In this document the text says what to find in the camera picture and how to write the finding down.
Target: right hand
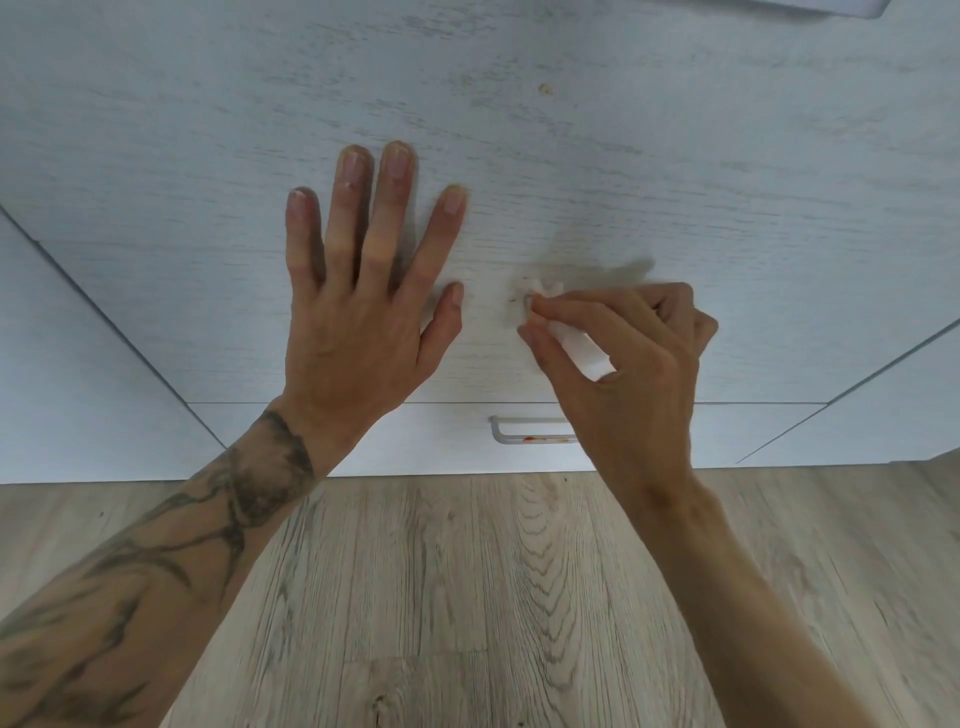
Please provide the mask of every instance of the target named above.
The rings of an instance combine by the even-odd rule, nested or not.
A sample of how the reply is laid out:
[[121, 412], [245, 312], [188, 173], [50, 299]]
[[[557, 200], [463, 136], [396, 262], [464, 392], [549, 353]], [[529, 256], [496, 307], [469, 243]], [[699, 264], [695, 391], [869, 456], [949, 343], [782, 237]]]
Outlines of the right hand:
[[610, 356], [616, 371], [594, 382], [538, 317], [518, 329], [628, 515], [680, 505], [695, 483], [690, 420], [700, 354], [718, 328], [693, 306], [693, 289], [664, 283], [572, 291], [536, 297], [532, 309], [585, 332]]

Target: light gray laminate floor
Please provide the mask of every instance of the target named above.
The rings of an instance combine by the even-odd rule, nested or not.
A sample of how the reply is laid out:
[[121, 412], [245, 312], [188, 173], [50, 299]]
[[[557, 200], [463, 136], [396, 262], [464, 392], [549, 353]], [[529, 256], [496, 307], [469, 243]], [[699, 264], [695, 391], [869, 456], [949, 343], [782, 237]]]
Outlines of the light gray laminate floor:
[[[702, 472], [884, 726], [960, 716], [960, 461]], [[0, 488], [0, 613], [167, 494]], [[718, 726], [595, 475], [331, 481], [254, 569], [167, 728]]]

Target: forearm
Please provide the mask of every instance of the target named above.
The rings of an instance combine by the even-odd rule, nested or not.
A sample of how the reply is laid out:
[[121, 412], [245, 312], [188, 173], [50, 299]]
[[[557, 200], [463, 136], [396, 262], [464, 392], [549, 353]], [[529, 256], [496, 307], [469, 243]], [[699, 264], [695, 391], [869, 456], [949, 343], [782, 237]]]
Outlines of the forearm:
[[300, 438], [268, 411], [57, 576], [0, 622], [0, 726], [158, 725], [321, 467], [314, 473]]
[[727, 725], [873, 728], [851, 689], [764, 581], [699, 483], [634, 524], [693, 636]]

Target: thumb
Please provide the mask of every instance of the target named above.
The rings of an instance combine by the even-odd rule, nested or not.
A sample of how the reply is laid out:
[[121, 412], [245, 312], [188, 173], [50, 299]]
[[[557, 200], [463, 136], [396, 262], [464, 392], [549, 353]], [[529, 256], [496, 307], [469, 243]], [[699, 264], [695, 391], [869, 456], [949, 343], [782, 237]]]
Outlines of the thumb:
[[530, 347], [534, 358], [537, 359], [537, 365], [550, 380], [558, 399], [562, 400], [592, 383], [577, 368], [570, 355], [546, 326], [527, 323], [516, 332]]

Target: left hand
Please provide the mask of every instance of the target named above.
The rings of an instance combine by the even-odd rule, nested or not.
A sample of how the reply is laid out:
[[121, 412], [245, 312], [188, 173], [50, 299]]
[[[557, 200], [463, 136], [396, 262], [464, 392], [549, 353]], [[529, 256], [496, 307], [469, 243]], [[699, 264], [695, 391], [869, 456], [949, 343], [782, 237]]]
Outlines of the left hand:
[[317, 475], [328, 472], [383, 415], [440, 365], [460, 333], [464, 287], [448, 285], [433, 321], [420, 317], [463, 223], [467, 192], [441, 195], [403, 280], [391, 270], [416, 157], [401, 142], [384, 149], [368, 224], [373, 157], [350, 146], [337, 164], [326, 236], [308, 188], [287, 200], [287, 269], [293, 286], [286, 386], [270, 408], [299, 435]]

